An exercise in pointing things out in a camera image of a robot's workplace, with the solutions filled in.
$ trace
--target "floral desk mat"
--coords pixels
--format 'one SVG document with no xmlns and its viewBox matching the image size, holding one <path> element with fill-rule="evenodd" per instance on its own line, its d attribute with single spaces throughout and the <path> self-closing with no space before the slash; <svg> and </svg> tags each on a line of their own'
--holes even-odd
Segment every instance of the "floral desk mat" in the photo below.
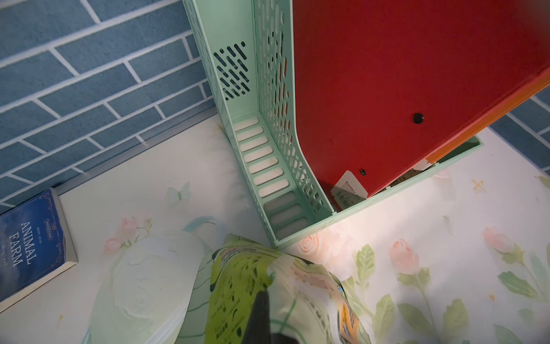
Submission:
<svg viewBox="0 0 550 344">
<path fill-rule="evenodd" d="M 485 147 L 289 253 L 343 281 L 376 343 L 550 342 L 550 183 Z"/>
<path fill-rule="evenodd" d="M 60 196 L 79 262 L 0 314 L 0 343 L 158 342 L 182 320 L 200 261 L 226 233 L 268 245 L 220 122 Z"/>
</svg>

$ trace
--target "blue brick wallpaper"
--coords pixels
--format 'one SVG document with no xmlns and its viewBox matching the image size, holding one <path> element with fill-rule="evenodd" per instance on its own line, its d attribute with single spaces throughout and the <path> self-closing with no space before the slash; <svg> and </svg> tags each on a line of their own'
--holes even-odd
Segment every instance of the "blue brick wallpaper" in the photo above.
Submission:
<svg viewBox="0 0 550 344">
<path fill-rule="evenodd" d="M 491 129 L 550 177 L 550 86 L 494 122 Z"/>
<path fill-rule="evenodd" d="M 180 0 L 0 2 L 0 214 L 214 106 Z"/>
</svg>

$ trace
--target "book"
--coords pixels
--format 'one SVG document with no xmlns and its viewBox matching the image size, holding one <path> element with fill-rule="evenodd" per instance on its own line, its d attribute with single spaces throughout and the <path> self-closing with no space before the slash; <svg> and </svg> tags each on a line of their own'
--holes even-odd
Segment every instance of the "book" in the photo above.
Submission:
<svg viewBox="0 0 550 344">
<path fill-rule="evenodd" d="M 0 313 L 78 260 L 56 191 L 0 215 Z"/>
</svg>

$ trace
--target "desk file organizer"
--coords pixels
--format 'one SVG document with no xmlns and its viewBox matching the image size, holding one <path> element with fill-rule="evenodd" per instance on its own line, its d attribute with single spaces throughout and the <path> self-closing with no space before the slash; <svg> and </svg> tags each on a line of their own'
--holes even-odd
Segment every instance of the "desk file organizer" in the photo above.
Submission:
<svg viewBox="0 0 550 344">
<path fill-rule="evenodd" d="M 274 247 L 301 240 L 482 146 L 472 138 L 429 169 L 337 212 L 305 160 L 296 134 L 300 114 L 295 112 L 292 2 L 184 4 L 225 132 Z M 329 128 L 325 135 L 330 135 Z M 330 156 L 326 163 L 331 163 Z"/>
</svg>

